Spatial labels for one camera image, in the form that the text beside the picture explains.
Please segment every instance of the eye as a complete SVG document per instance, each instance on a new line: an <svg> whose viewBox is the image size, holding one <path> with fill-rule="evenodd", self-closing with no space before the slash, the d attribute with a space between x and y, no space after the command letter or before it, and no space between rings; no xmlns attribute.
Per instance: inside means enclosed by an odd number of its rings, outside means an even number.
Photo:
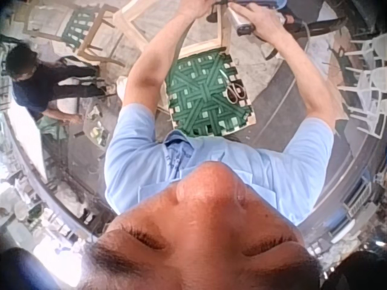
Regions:
<svg viewBox="0 0 387 290"><path fill-rule="evenodd" d="M121 230L127 232L130 234L132 237L136 238L138 241L146 245L147 247L153 249L153 250L162 250L164 248L164 245L160 242L158 242L156 239L154 239L151 235L140 231L136 230L133 227L124 227L121 226Z"/></svg>
<svg viewBox="0 0 387 290"><path fill-rule="evenodd" d="M276 246L279 246L282 243L286 242L296 242L296 240L293 237L285 237L282 236L279 239L272 239L265 241L263 243L260 243L258 245L251 246L247 250L243 251L243 255L247 257L253 257L259 254L262 254L264 252L267 252L271 250L272 248L275 248Z"/></svg>

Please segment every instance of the workshop floor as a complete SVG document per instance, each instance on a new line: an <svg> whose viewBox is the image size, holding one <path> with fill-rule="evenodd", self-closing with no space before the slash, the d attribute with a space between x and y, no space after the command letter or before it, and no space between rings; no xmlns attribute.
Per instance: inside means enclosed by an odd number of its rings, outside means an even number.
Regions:
<svg viewBox="0 0 387 290"><path fill-rule="evenodd" d="M96 1L79 0L78 2L86 5ZM127 3L126 0L99 0L98 2L105 2L119 8ZM137 26L145 32L148 38L151 38L173 15L171 7L176 7L177 2L178 0L160 1L136 21ZM335 12L322 0L289 0L288 6L305 22L336 17ZM113 43L112 40L117 39L119 35L118 31L102 29L101 34L96 37L96 42L100 47L103 47L104 51L108 52ZM186 44L215 36L216 26L208 24L205 20L200 20L189 33ZM345 192L344 190L337 191L336 185L339 180L350 172L351 168L355 168L359 162L362 162L362 152L365 148L372 148L373 144L377 142L376 139L367 137L366 134L356 129L364 124L348 117L345 103L356 106L359 102L356 95L341 94L336 89L337 85L353 85L353 82L356 81L353 73L345 71L348 64L352 67L362 68L359 59L347 58L339 54L340 48L345 51L356 49L350 45L350 39L349 31L344 28L341 33L314 37L308 49L309 56L330 84L338 119L333 156L328 166L324 191L316 205L316 214L312 214L301 225L302 232L308 236L307 240L310 241L317 235L317 231L314 230L319 228L325 215L341 206L340 198ZM55 55L60 54L60 48L57 45L54 45L55 54L51 44L41 40L31 39L31 41L39 43L38 47L42 52L43 59L53 60ZM305 46L306 41L303 40L300 43ZM266 62L257 44L250 43L247 38L237 37L235 33L232 35L230 53L238 68L240 78L244 81L248 95L253 100L257 118L257 123L254 126L236 133L235 137L255 148L283 151L306 115L305 106L294 83L294 76L290 68L278 58ZM108 64L106 78L115 82L118 76L127 75L139 55L139 50L129 39L124 37L114 57L124 62L126 66L121 68ZM104 118L109 119L111 130L114 129L117 117L118 114L105 114L104 116ZM162 140L172 129L170 116L159 112L156 128L157 139ZM82 128L72 127L71 130L77 133ZM103 159L98 161L103 152L93 146L86 137L71 139L69 149L71 151L69 156L71 158L70 164L72 164L71 171L84 180L89 188L103 197L105 191Z"/></svg>

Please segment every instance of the hand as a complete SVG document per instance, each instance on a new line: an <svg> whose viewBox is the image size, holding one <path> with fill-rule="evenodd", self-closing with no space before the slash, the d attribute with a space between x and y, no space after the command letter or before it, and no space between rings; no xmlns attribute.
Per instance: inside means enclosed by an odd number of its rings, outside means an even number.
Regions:
<svg viewBox="0 0 387 290"><path fill-rule="evenodd" d="M281 24L276 10L258 6L255 3L250 3L247 8L236 3L229 3L229 7L254 24L254 33L275 47L288 34Z"/></svg>
<svg viewBox="0 0 387 290"><path fill-rule="evenodd" d="M188 16L195 20L203 17L214 3L215 0L180 0L177 14Z"/></svg>
<svg viewBox="0 0 387 290"><path fill-rule="evenodd" d="M71 115L68 117L67 121L69 121L70 124L82 124L83 118L82 115Z"/></svg>

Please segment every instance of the white plastic chair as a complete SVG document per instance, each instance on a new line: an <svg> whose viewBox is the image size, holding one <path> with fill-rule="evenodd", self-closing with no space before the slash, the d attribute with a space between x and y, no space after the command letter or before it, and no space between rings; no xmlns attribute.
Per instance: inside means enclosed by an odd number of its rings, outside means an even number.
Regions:
<svg viewBox="0 0 387 290"><path fill-rule="evenodd" d="M341 91L356 92L359 96L360 103L362 104L361 108L348 107L351 112L357 112L366 115L374 115L378 110L372 112L371 109L371 100L372 100L372 91L379 91L378 103L382 100L382 92L377 88L371 86L370 75L367 71L358 70L359 81L357 86L338 86L337 88Z"/></svg>
<svg viewBox="0 0 387 290"><path fill-rule="evenodd" d="M376 104L375 100L373 100L371 102L371 106L373 107L373 109L376 110L377 104ZM368 129L364 129L362 127L357 127L357 129L359 131L362 131L370 136L374 136L378 139L382 139L382 136L383 136L383 133L384 133L385 127L386 127L386 122L387 122L387 100L382 100L380 102L379 114L367 115L366 117L362 117L359 115L351 115L351 117L358 119L358 120L361 120L361 121L364 121L367 124ZM378 129L380 117L382 117L383 120L382 120L382 126L380 128L380 132L378 133L378 132L376 132L376 130Z"/></svg>
<svg viewBox="0 0 387 290"><path fill-rule="evenodd" d="M364 71L362 69L348 67L346 69L355 73L365 73L366 75L370 75L369 80L371 82L371 86L374 85L374 87L382 93L387 94L387 66L376 68L372 71Z"/></svg>
<svg viewBox="0 0 387 290"><path fill-rule="evenodd" d="M370 69L374 69L375 61L387 61L387 33L371 40L352 40L353 44L362 44L362 49L345 53L346 56L363 56Z"/></svg>

